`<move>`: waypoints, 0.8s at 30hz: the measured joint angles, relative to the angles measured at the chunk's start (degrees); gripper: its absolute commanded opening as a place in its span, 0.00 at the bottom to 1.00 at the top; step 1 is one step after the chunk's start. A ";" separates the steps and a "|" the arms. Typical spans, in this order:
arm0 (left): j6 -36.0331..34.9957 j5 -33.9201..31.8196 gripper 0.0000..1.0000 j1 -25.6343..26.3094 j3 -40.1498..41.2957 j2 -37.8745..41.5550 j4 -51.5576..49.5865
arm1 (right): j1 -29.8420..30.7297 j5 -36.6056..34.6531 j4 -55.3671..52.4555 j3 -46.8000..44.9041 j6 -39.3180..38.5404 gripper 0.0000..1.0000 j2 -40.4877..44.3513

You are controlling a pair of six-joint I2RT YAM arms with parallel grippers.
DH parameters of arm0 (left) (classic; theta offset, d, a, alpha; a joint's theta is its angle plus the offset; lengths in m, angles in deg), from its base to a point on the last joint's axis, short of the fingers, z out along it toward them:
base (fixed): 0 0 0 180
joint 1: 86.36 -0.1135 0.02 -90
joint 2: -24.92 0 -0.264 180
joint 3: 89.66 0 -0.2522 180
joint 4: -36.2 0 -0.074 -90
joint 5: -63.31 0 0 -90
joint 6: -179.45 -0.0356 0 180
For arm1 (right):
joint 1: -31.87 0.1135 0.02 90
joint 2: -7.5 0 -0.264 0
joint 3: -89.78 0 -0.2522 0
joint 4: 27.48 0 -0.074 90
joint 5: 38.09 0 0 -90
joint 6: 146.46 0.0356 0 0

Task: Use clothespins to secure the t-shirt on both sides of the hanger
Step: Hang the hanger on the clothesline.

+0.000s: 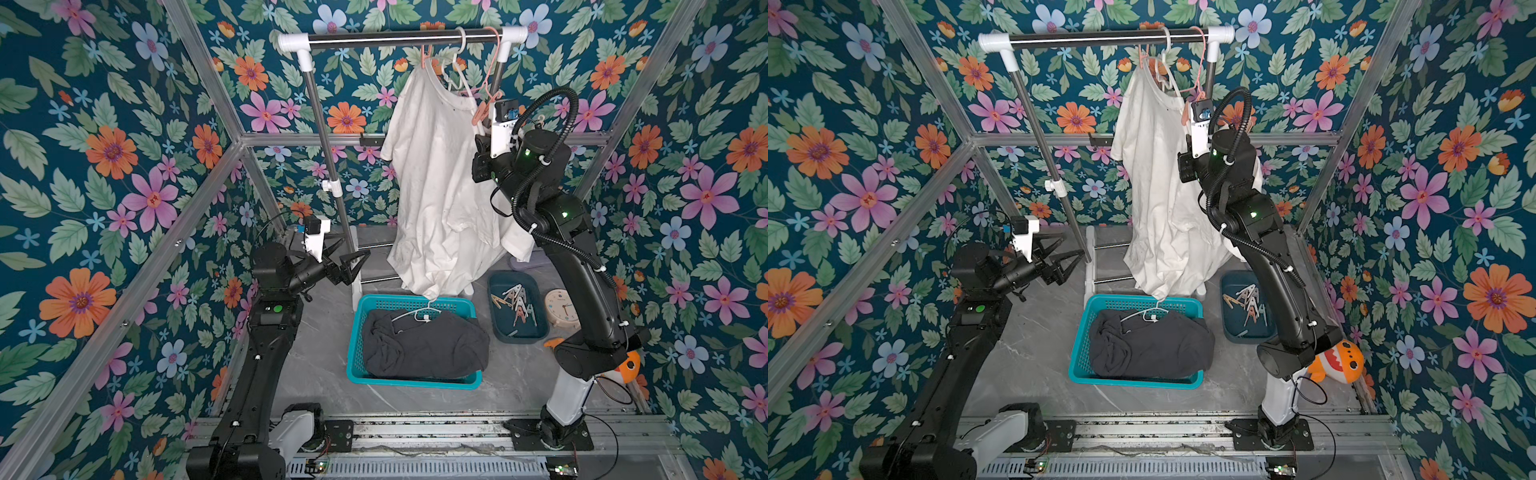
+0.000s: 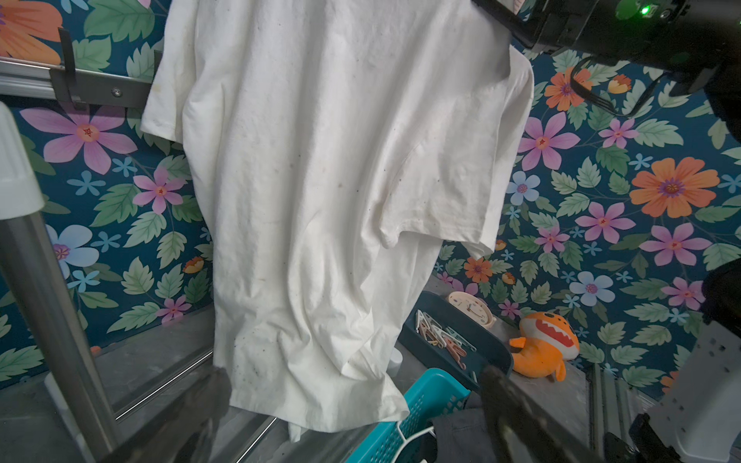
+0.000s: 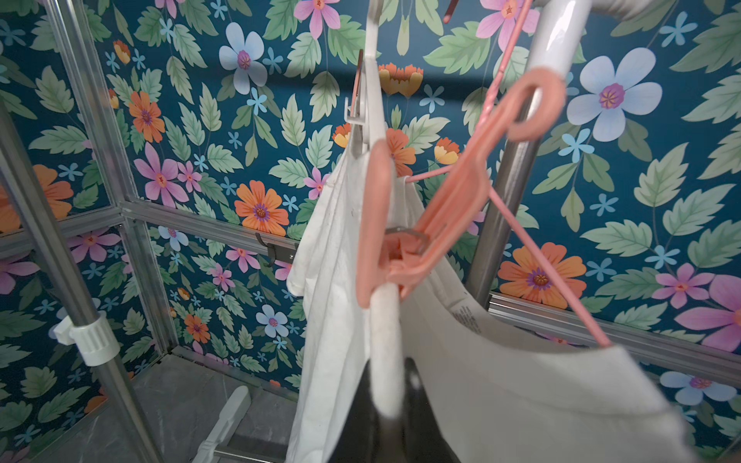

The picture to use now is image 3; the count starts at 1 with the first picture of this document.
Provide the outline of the pink clothespin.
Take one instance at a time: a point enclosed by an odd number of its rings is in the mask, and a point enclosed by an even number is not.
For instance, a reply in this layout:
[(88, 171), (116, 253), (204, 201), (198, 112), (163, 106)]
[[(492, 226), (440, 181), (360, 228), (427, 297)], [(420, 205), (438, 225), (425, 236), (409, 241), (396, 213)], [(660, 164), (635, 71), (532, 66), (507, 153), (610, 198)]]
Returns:
[(401, 297), (411, 295), (430, 275), (486, 201), (494, 202), (546, 273), (562, 291), (567, 289), (563, 278), (493, 191), (486, 173), (488, 156), (502, 138), (513, 142), (536, 139), (555, 123), (564, 103), (565, 82), (557, 73), (546, 68), (525, 73), (470, 140), (416, 225), (406, 231), (388, 231), (386, 226), (389, 281), (399, 286)]
[(361, 80), (363, 72), (363, 61), (364, 61), (364, 50), (360, 49), (357, 57), (356, 73), (353, 81), (353, 90), (351, 94), (349, 116), (356, 117), (358, 115), (357, 101), (361, 90)]

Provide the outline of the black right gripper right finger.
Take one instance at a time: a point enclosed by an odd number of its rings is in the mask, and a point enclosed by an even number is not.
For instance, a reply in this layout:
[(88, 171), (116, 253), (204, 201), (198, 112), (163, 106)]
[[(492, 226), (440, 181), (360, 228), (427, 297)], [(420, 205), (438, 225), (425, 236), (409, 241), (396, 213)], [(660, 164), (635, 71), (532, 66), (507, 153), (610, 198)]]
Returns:
[(403, 456), (406, 462), (459, 463), (438, 426), (413, 359), (404, 360)]

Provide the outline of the white printed t-shirt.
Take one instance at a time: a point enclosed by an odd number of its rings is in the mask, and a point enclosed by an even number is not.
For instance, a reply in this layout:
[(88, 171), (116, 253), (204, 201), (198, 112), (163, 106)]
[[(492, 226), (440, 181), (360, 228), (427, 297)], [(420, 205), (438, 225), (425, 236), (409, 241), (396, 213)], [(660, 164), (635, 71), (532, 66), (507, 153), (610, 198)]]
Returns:
[(490, 316), (447, 260), (403, 302), (405, 354), (462, 462), (694, 462), (687, 426), (621, 346)]

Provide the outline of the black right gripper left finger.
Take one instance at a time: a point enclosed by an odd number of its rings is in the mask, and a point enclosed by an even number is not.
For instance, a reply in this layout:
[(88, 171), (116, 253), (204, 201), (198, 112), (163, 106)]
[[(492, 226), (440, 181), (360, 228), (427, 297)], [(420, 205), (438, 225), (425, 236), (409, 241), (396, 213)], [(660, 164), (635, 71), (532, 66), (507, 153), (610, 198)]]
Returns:
[(371, 362), (363, 374), (329, 463), (375, 463), (379, 445), (379, 417), (372, 401)]

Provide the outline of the plain white t-shirt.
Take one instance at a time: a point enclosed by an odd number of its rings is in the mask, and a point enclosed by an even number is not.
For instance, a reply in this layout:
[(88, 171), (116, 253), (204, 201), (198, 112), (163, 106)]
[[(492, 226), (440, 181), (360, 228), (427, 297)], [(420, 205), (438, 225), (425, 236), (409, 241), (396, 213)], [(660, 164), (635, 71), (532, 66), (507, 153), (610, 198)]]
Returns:
[[(289, 291), (302, 297), (307, 318), (299, 400), (287, 453), (289, 462), (327, 462), (345, 424), (366, 362), (370, 362), (370, 312), (356, 298), (365, 169), (364, 143), (351, 137), (330, 175), (289, 274)], [(410, 215), (396, 179), (387, 228), (406, 226)], [(379, 417), (376, 461), (400, 451), (403, 412)]]

